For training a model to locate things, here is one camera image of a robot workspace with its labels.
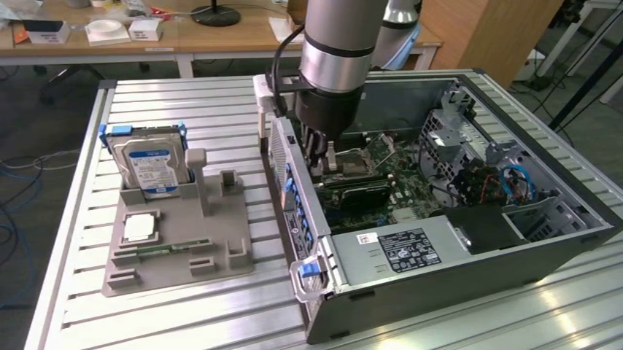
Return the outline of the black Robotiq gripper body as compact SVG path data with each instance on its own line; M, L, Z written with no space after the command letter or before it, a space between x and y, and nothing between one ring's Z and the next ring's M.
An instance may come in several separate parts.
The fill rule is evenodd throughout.
M346 93L301 90L295 93L295 114L309 128L336 141L354 123L362 94L364 89Z

